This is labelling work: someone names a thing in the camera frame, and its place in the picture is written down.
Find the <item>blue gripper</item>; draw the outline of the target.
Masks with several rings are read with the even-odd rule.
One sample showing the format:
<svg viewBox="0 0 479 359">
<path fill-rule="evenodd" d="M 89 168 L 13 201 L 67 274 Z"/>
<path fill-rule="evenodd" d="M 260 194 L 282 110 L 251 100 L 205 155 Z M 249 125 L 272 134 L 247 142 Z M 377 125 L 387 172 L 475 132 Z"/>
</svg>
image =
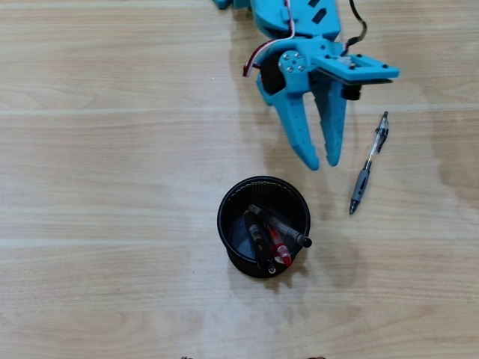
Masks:
<svg viewBox="0 0 479 359">
<path fill-rule="evenodd" d="M 319 169 L 320 161 L 311 141 L 302 97 L 306 93 L 314 95 L 326 158 L 334 167 L 341 157 L 347 86 L 321 61 L 336 61 L 344 50 L 343 43 L 323 36 L 271 40 L 255 50 L 261 96 L 266 104 L 275 107 L 290 146 L 312 171 Z"/>
</svg>

